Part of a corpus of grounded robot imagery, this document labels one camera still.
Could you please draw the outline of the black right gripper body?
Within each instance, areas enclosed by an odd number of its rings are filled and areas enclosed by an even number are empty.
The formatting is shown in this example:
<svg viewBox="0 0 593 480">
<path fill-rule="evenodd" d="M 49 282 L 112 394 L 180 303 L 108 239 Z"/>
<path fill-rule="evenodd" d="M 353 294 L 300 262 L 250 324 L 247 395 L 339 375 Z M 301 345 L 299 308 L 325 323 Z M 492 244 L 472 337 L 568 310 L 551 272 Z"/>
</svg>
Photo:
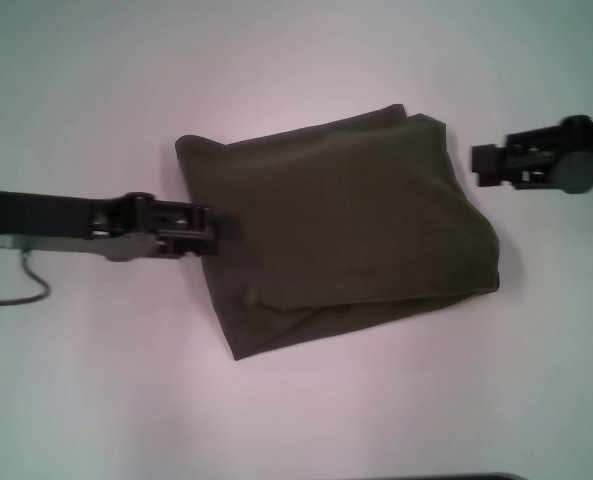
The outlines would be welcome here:
<svg viewBox="0 0 593 480">
<path fill-rule="evenodd" d="M 551 179 L 567 194 L 587 193 L 593 189 L 593 120 L 586 115 L 570 116 L 560 128 L 561 150 Z"/>
</svg>

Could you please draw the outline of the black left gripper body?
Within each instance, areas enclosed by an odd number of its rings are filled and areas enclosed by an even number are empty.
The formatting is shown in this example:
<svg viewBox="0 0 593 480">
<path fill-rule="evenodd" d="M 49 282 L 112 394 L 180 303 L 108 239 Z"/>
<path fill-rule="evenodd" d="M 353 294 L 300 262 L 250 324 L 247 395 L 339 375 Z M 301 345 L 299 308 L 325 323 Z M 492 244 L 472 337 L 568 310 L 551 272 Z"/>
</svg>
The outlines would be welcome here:
<svg viewBox="0 0 593 480">
<path fill-rule="evenodd" d="M 0 192 L 0 248 L 90 253 L 113 262 L 156 255 L 150 194 L 89 199 Z"/>
</svg>

